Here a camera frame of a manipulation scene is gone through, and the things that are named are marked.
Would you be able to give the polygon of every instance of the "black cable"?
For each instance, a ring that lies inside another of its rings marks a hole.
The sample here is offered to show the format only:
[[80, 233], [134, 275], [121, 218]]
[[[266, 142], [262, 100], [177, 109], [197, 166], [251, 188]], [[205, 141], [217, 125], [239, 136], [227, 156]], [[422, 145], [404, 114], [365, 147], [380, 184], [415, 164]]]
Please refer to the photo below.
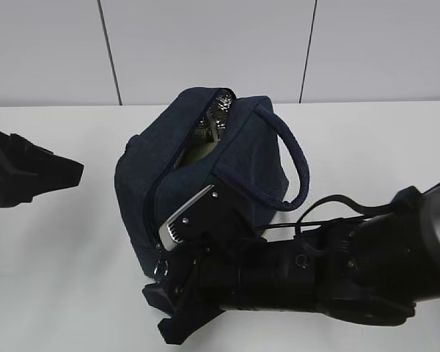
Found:
[[341, 194], [333, 194], [331, 196], [324, 197], [317, 202], [315, 202], [311, 207], [307, 209], [303, 214], [301, 214], [300, 218], [296, 222], [295, 226], [295, 236], [300, 239], [301, 246], [305, 250], [306, 253], [313, 257], [324, 257], [328, 254], [329, 249], [316, 249], [313, 247], [309, 242], [306, 240], [306, 238], [303, 236], [303, 232], [301, 231], [301, 224], [303, 224], [303, 219], [311, 213], [316, 207], [319, 207], [320, 205], [329, 203], [329, 202], [338, 202], [342, 203], [344, 205], [347, 205], [350, 209], [353, 211], [362, 214], [363, 217], [366, 219], [372, 218], [374, 216], [384, 215], [391, 213], [398, 208], [397, 203], [389, 203], [386, 205], [380, 205], [377, 207], [365, 207], [363, 205], [360, 205], [359, 203], [353, 201], [351, 198], [347, 196], [343, 196]]
[[279, 224], [269, 224], [269, 225], [262, 225], [262, 226], [258, 226], [255, 227], [254, 229], [256, 231], [263, 231], [263, 230], [269, 230], [269, 229], [281, 229], [284, 227], [310, 227], [310, 226], [322, 226], [324, 224], [329, 223], [330, 221], [335, 221], [338, 219], [342, 219], [344, 221], [349, 221], [349, 222], [359, 222], [362, 220], [366, 220], [371, 218], [372, 216], [366, 216], [366, 215], [361, 215], [361, 216], [352, 216], [350, 218], [335, 218], [335, 219], [329, 219], [329, 220], [321, 220], [321, 221], [308, 221], [308, 222], [302, 222], [302, 223], [296, 223], [296, 222], [282, 222]]

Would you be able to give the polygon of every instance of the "white tabletop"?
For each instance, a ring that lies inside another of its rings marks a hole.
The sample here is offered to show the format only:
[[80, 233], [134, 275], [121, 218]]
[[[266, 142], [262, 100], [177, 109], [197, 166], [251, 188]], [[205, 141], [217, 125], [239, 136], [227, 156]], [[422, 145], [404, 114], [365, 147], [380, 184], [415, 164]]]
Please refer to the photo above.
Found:
[[[127, 140], [163, 106], [0, 108], [0, 130], [85, 165], [81, 185], [0, 209], [0, 351], [440, 351], [440, 300], [400, 327], [358, 326], [318, 314], [227, 312], [185, 344], [164, 344], [120, 219], [113, 174]], [[311, 169], [306, 205], [347, 194], [387, 203], [440, 180], [440, 102], [277, 105]], [[295, 177], [284, 153], [287, 174]], [[297, 189], [293, 180], [291, 192]], [[351, 215], [325, 205], [309, 219]], [[274, 231], [269, 238], [286, 238]]]

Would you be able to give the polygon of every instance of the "white wall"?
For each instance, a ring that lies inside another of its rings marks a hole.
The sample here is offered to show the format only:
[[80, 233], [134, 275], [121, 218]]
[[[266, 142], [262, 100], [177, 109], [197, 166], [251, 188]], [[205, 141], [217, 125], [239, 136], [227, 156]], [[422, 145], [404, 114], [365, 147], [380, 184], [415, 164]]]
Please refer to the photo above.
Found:
[[[101, 0], [124, 104], [297, 102], [315, 0]], [[303, 102], [440, 100], [440, 0], [318, 0]], [[98, 0], [0, 0], [0, 106], [116, 105]]]
[[[380, 205], [406, 186], [424, 191], [440, 180], [440, 103], [275, 108], [311, 169], [307, 203], [276, 221], [296, 220], [329, 194]], [[156, 327], [164, 315], [141, 294], [150, 280], [120, 219], [113, 183], [127, 140], [163, 109], [0, 108], [0, 129], [85, 165], [78, 188], [0, 210], [0, 352], [440, 352], [440, 300], [418, 304], [416, 317], [396, 328], [318, 314], [227, 312], [181, 348], [165, 345]], [[283, 157], [291, 196], [298, 181], [290, 158]], [[351, 214], [330, 204], [309, 220]], [[289, 235], [268, 233], [269, 238]]]

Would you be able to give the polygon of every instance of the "screw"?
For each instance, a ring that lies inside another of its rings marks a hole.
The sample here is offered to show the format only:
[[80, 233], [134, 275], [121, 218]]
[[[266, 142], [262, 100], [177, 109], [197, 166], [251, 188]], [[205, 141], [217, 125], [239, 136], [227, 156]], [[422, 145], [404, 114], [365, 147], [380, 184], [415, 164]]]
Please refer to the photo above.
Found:
[[307, 267], [308, 257], [305, 254], [299, 254], [295, 257], [295, 265], [305, 269]]

